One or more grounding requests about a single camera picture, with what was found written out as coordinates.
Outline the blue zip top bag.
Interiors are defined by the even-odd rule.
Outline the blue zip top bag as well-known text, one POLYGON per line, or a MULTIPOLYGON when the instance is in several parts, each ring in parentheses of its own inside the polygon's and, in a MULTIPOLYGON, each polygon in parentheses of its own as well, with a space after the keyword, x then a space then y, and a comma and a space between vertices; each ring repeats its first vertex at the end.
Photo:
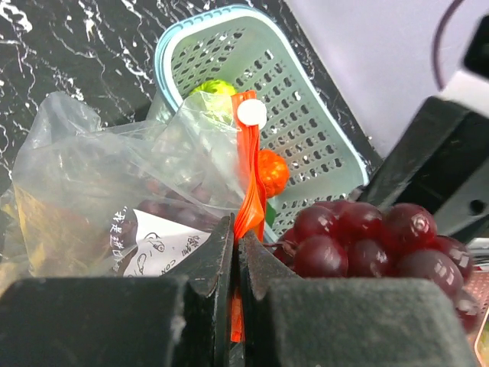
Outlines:
POLYGON ((34 208, 32 196, 14 183, 1 195, 1 295, 34 275, 28 249, 34 208))

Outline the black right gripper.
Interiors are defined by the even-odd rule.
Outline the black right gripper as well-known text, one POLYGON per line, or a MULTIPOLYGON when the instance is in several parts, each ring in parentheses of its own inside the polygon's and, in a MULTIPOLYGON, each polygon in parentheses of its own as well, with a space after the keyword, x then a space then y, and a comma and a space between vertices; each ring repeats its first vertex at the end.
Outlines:
MULTIPOLYGON (((489 77, 489 15, 463 66, 489 77)), ((443 235, 463 243, 481 236, 488 228, 488 118, 429 97, 358 199, 380 209, 414 203, 434 216, 443 235)))

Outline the orange pumpkin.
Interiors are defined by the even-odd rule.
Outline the orange pumpkin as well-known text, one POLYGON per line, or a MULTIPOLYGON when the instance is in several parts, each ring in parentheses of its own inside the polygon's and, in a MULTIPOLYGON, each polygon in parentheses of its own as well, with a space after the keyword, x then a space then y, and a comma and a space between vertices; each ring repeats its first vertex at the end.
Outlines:
POLYGON ((267 198, 281 194, 290 177, 285 159, 268 149, 259 151, 258 173, 264 184, 267 198))

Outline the orange zip plastic bag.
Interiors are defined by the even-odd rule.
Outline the orange zip plastic bag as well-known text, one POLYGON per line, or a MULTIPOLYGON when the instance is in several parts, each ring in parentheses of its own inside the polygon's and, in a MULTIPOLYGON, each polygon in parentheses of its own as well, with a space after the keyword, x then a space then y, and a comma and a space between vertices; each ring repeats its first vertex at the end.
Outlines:
POLYGON ((255 92, 187 97, 168 122, 103 128, 66 93, 40 104, 12 171, 15 221, 35 277, 167 274, 225 216, 262 237, 258 173, 267 109, 255 92))

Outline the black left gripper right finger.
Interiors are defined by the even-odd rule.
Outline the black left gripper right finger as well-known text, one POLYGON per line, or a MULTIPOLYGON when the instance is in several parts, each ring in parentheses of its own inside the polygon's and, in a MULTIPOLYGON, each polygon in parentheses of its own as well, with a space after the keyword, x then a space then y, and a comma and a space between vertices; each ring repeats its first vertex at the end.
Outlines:
POLYGON ((303 279, 238 245, 248 366, 475 366, 451 301, 418 279, 303 279))

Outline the purple grapes bunch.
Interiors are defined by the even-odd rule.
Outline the purple grapes bunch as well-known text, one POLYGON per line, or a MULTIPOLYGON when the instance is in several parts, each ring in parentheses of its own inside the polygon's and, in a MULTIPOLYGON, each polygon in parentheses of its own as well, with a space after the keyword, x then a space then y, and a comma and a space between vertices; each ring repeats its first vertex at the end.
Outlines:
POLYGON ((368 203, 319 201, 299 211, 273 254, 302 278, 420 278, 451 299, 467 333, 480 307, 465 285, 474 262, 467 246, 440 235, 432 215, 412 203, 382 212, 368 203))

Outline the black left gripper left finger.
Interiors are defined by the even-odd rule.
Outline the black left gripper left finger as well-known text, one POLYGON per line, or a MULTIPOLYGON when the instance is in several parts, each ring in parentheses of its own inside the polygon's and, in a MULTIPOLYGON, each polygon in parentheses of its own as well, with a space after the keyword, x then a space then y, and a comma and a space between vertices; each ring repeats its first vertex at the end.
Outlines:
POLYGON ((1 298, 3 366, 227 366, 234 219, 157 278, 31 278, 1 298))

